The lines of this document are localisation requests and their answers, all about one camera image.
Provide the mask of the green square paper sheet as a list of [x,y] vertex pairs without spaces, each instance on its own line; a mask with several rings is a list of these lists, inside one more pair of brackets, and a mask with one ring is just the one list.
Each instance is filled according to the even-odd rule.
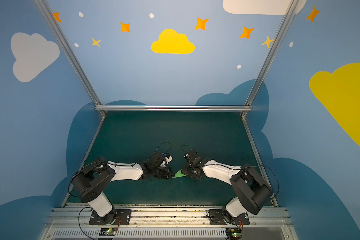
[[181,178],[181,177],[186,177],[186,175],[184,175],[182,173],[182,170],[179,170],[178,172],[175,173],[175,175],[173,176],[173,179],[174,178]]

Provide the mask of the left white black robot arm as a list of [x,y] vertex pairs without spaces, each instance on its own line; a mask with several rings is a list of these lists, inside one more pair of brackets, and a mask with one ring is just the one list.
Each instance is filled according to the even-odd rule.
[[131,210],[117,210],[106,197],[104,190],[114,181],[146,180],[154,177],[167,180],[175,176],[169,167],[173,157],[169,153],[153,153],[143,162],[120,164],[98,158],[80,170],[71,178],[82,203],[93,209],[89,225],[115,226],[130,223]]

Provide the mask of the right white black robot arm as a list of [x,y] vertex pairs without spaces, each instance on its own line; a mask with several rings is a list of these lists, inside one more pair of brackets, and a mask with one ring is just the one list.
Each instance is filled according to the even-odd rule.
[[184,158],[186,163],[181,170],[183,175],[197,180],[203,176],[217,179],[229,184],[236,194],[221,209],[206,212],[212,225],[249,225],[248,214],[257,215],[274,194],[271,186],[254,166],[230,166],[203,159],[194,149],[185,153]]

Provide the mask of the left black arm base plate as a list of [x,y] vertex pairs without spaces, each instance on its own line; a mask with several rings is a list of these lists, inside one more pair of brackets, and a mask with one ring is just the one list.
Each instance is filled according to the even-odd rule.
[[104,217],[100,217],[98,213],[93,210],[89,225],[129,225],[131,214],[131,209],[115,209],[111,210]]

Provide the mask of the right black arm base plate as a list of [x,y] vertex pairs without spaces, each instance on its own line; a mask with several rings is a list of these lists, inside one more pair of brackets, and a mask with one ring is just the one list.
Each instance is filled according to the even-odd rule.
[[250,220],[248,213],[245,212],[238,217],[232,217],[228,212],[218,209],[210,209],[206,211],[206,216],[211,225],[249,225]]

